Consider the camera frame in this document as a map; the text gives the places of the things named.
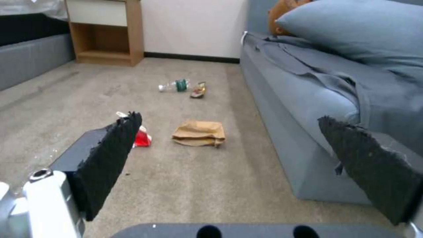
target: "plastic water bottle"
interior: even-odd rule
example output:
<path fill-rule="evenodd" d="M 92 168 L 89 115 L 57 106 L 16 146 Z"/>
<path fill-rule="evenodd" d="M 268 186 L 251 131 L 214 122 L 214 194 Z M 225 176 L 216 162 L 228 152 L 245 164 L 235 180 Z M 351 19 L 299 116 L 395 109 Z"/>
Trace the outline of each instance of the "plastic water bottle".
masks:
<path fill-rule="evenodd" d="M 170 82 L 167 84 L 160 84 L 159 85 L 159 91 L 160 92 L 184 92 L 186 91 L 188 88 L 190 88 L 190 81 L 186 78 L 184 79 L 180 79 L 180 80 L 176 80 L 174 82 Z"/>

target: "white wall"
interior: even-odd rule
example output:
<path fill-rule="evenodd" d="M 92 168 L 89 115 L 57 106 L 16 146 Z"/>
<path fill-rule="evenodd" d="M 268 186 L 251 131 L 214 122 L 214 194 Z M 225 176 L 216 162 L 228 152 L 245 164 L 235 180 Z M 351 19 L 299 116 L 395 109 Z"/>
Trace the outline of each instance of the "white wall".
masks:
<path fill-rule="evenodd" d="M 239 58 L 247 0 L 141 0 L 145 51 Z"/>

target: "metal bolt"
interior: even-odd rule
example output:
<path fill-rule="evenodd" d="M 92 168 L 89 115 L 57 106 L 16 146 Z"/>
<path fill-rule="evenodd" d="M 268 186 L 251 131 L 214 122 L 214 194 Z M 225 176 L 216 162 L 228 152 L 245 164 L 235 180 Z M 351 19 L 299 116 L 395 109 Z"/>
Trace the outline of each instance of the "metal bolt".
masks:
<path fill-rule="evenodd" d="M 34 183 L 34 182 L 45 179 L 45 178 L 52 176 L 52 175 L 53 175 L 53 171 L 51 169 L 49 169 L 49 168 L 40 169 L 40 170 L 37 170 L 37 171 L 35 171 L 31 174 L 31 176 L 29 177 L 29 181 L 30 181 L 30 183 Z"/>

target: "bed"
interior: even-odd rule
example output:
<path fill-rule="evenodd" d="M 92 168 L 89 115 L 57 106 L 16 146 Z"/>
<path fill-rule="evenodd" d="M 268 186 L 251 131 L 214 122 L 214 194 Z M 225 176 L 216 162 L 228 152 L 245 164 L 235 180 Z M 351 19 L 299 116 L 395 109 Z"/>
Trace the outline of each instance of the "bed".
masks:
<path fill-rule="evenodd" d="M 74 59 L 62 0 L 0 3 L 0 90 Z"/>
<path fill-rule="evenodd" d="M 331 115 L 356 124 L 357 107 L 316 80 L 275 66 L 256 48 L 257 33 L 268 35 L 266 12 L 275 2 L 250 1 L 247 31 L 254 34 L 244 38 L 240 64 L 292 192 L 300 199 L 369 204 L 352 179 L 337 174 L 339 161 L 317 122 Z"/>
<path fill-rule="evenodd" d="M 326 115 L 365 128 L 423 171 L 423 35 L 408 27 L 423 8 L 408 1 L 314 1 L 278 20 L 301 37 L 276 37 L 267 30 L 275 2 L 250 1 L 240 63 L 294 195 L 369 203 L 320 131 L 318 119 Z M 362 30 L 361 22 L 373 24 Z M 400 33 L 388 34 L 393 25 Z"/>

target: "wooden nightstand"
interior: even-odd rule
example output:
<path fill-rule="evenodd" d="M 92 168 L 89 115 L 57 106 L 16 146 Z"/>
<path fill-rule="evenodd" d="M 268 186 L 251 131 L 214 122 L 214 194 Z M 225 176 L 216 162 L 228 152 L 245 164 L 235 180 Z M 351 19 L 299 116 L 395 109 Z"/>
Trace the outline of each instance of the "wooden nightstand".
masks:
<path fill-rule="evenodd" d="M 77 63 L 134 66 L 144 58 L 139 0 L 66 0 Z"/>

